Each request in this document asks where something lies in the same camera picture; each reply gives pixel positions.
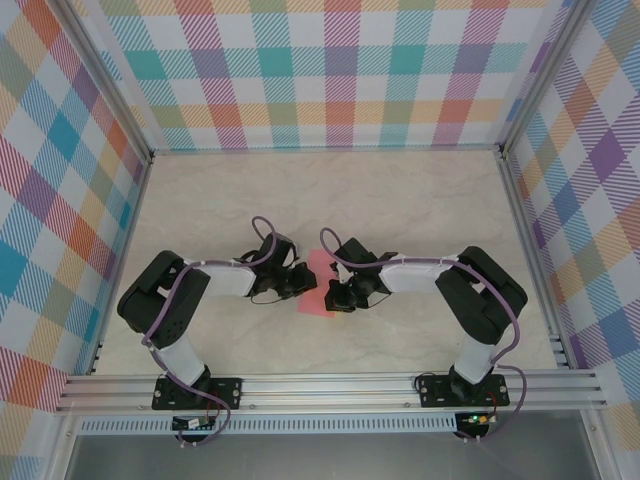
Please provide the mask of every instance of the marble floor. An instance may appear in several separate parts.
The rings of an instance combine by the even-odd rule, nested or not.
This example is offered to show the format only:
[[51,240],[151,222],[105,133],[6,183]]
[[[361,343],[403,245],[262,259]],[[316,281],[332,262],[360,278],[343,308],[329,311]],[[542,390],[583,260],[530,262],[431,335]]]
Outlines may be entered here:
[[[530,297],[521,343],[504,363],[555,368],[494,162],[489,151],[158,157],[118,298],[161,250],[229,259],[257,248],[250,225],[257,214],[293,239],[302,258],[322,258],[323,226],[343,240],[357,237],[377,255],[441,256],[478,245]],[[266,295],[257,300],[273,298]],[[397,294],[374,309],[333,317],[321,315],[320,302],[205,298],[188,334],[212,372],[230,374],[442,371],[464,336],[438,294]],[[511,338],[509,329],[503,343]],[[156,372],[140,336],[114,311],[98,373]]]

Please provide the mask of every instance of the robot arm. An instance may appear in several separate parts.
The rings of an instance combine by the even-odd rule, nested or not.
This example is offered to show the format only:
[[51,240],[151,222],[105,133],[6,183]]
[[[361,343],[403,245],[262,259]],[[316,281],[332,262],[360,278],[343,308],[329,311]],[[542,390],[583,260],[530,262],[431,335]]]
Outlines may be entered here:
[[[379,259],[355,238],[345,242],[336,256],[352,263],[402,260],[404,255],[385,253]],[[468,247],[457,257],[448,257],[469,265],[498,290],[516,317],[527,303],[527,295],[495,261],[478,247]],[[467,334],[462,352],[449,372],[450,386],[461,400],[473,398],[493,369],[491,359],[510,320],[497,298],[487,288],[477,290],[477,280],[464,270],[447,264],[393,263],[382,267],[346,268],[351,277],[344,282],[331,280],[325,297],[327,310],[352,312],[368,308],[373,292],[440,292]]]
[[[200,299],[203,296],[234,295],[253,297],[268,289],[280,298],[298,296],[317,286],[316,278],[306,263],[298,263],[291,240],[277,235],[273,254],[259,265],[243,267],[268,255],[272,243],[269,234],[259,250],[237,259],[238,265],[202,265],[190,269],[176,288],[171,305],[162,323],[150,338],[155,353],[177,379],[186,385],[207,391],[210,372],[196,354],[186,334]],[[166,301],[178,274],[192,263],[171,251],[163,251],[149,264],[129,287],[118,303],[118,314],[131,329],[146,334]]]

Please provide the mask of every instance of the black cable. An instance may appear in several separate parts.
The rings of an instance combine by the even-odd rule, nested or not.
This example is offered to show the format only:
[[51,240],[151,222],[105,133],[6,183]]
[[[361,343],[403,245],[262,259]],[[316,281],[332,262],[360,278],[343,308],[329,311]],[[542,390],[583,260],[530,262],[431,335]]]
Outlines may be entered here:
[[273,302],[256,302],[254,300],[254,298],[256,296],[257,295],[254,295],[253,297],[249,297],[251,299],[251,303],[253,303],[254,305],[272,305],[274,303],[278,303],[278,302],[281,302],[282,300],[284,300],[284,298],[279,298],[278,300],[274,300]]

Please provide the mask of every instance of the colorful plaid pattern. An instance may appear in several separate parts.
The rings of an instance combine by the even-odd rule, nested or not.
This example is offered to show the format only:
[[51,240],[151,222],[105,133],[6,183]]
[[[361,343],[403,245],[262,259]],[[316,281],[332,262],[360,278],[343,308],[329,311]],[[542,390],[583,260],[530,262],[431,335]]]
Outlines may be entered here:
[[527,76],[525,77],[524,82],[522,82],[522,86],[518,91],[518,96],[516,97],[515,102],[513,102],[513,105],[511,106],[511,110],[509,110],[509,115],[507,115],[507,120],[505,121],[504,125],[502,126],[502,130],[498,135],[497,143],[499,144],[504,143],[507,137],[507,134],[509,133],[509,129],[511,128],[511,125],[513,125],[513,120],[516,118],[516,115],[518,115],[518,112],[520,111],[522,102],[524,102],[524,99],[527,98],[527,95],[529,95],[529,92],[531,91],[531,87],[535,83],[536,78],[538,76],[538,72],[540,71],[540,68],[544,64],[545,60],[547,59],[549,51],[551,50],[551,46],[558,38],[558,34],[562,31],[564,22],[566,21],[567,16],[571,11],[571,7],[575,2],[576,0],[562,1],[562,6],[560,7],[560,10],[558,10],[558,13],[556,14],[556,18],[553,20],[553,24],[551,25],[551,28],[547,32],[547,36],[545,37],[544,42],[542,42],[542,46],[540,47],[540,50],[536,55],[536,59],[531,64],[531,68],[529,69],[529,72],[527,73]]
[[[153,144],[105,32],[74,4]],[[173,150],[493,144],[547,4],[100,0]]]
[[0,1],[0,479],[84,373],[143,162],[44,0]]
[[562,322],[640,468],[640,2],[600,0],[513,162]]

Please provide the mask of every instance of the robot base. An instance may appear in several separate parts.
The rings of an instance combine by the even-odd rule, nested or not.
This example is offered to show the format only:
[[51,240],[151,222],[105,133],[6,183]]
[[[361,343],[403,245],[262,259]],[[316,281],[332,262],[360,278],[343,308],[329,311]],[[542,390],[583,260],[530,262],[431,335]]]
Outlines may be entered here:
[[420,394],[423,408],[433,407],[506,407],[509,405],[509,392],[503,375],[489,375],[483,381],[481,390],[470,399],[461,400],[451,390],[449,375],[423,374],[416,378],[416,390]]
[[[240,398],[242,395],[241,378],[210,378],[208,381],[207,393],[218,397],[226,402],[231,410],[240,408]],[[204,410],[208,401],[186,392],[178,385],[166,377],[161,377],[156,381],[152,410]]]

